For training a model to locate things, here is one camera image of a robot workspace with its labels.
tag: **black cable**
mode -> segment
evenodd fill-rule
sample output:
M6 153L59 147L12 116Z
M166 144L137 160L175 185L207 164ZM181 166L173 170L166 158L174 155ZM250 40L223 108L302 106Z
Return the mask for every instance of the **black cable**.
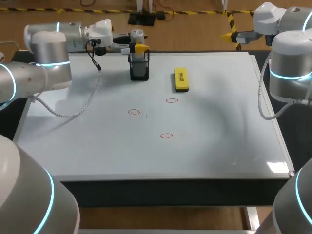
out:
M156 7L156 4L154 3L154 0L153 0L153 6L155 7L155 11L153 11L152 13L156 13L157 7Z
M88 46L88 44L89 44L90 42L91 42L91 46L92 46L92 55L90 54L90 52L88 51L88 48L87 48L87 46ZM92 63L94 64L94 66L95 66L99 71L102 70L102 68L101 68L101 66L99 65L99 63L96 62L95 59L94 59L94 50L95 50L96 44L100 44L100 43L101 43L100 39L91 39L91 40L88 40L88 41L86 42L86 45L85 45L85 50L86 50L87 54L88 54L89 57L91 58Z
M171 17L171 19L170 19L170 20L164 20L164 21L166 21L166 22L172 21L173 18L175 17L175 11L174 11L171 7L169 7L169 6L163 6L163 5L159 2L159 0L157 0L157 3L158 3L162 8L170 9L170 10L172 11L172 17Z
M82 3L82 0L80 0L80 5L81 6L92 6L94 3L96 3L96 0L93 0L93 2L91 4L89 4L89 5L85 5L85 4Z

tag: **black mounting base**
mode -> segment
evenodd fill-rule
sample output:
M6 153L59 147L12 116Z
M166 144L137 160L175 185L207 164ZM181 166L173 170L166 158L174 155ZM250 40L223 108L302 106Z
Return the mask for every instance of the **black mounting base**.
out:
M149 12L133 12L130 14L128 24L154 26L155 14Z

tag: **whiteboard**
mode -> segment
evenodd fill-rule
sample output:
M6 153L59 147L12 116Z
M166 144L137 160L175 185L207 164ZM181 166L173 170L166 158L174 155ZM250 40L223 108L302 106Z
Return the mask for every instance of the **whiteboard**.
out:
M102 80L74 119L40 103L25 108L15 142L62 181L160 178L288 178L293 171L277 121L258 112L259 69L248 53L151 54L148 81L131 81L127 57L96 57ZM70 55L68 89L41 98L79 111L98 80L87 55ZM190 88L177 93L175 67ZM272 112L263 98L266 115Z

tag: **red ellipse drawing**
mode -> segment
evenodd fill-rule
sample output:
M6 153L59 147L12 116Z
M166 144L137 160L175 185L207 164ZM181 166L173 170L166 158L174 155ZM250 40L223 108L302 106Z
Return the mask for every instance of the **red ellipse drawing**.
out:
M131 110L128 111L128 114L130 114L130 115L138 115L138 114L140 114L140 111L137 110L137 109L131 109Z
M174 135L171 134L171 133L163 133L160 135L160 138L162 139L169 139L169 138L172 138Z
M175 103L177 101L178 101L177 98L169 98L169 99L166 100L167 103Z

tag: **yellow eraser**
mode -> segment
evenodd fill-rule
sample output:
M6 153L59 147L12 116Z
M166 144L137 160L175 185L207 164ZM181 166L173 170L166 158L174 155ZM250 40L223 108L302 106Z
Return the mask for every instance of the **yellow eraser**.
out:
M189 91L189 79L186 67L175 68L175 90L177 92Z

